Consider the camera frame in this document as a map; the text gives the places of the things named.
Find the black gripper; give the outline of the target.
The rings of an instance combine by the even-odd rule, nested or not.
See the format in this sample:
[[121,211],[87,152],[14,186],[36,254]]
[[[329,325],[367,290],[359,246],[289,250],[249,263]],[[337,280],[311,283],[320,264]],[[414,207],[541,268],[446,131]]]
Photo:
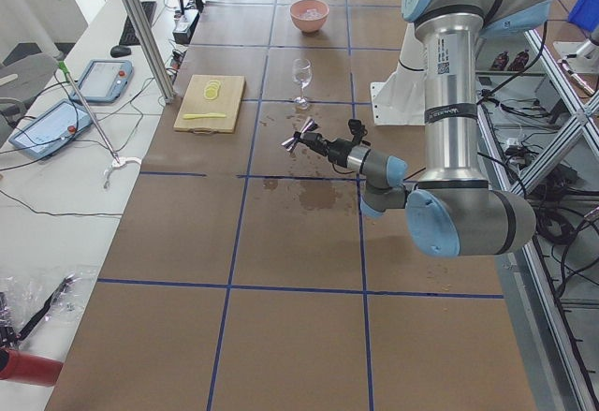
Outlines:
[[306,132],[303,134],[303,143],[312,151],[323,155],[327,160],[337,166],[346,166],[354,144],[346,139],[325,139],[320,133]]

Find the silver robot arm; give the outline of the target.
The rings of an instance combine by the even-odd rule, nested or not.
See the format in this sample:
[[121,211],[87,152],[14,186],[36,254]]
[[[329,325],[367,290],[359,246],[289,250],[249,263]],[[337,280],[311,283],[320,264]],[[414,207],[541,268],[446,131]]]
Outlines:
[[551,0],[402,0],[424,49],[426,169],[412,190],[406,163],[363,142],[365,128],[349,122],[352,139],[324,139],[308,120],[293,137],[330,163],[362,174],[364,212],[404,209],[417,248],[432,257],[499,255],[533,236],[535,215],[521,196],[489,188],[477,162],[475,45],[542,24]]

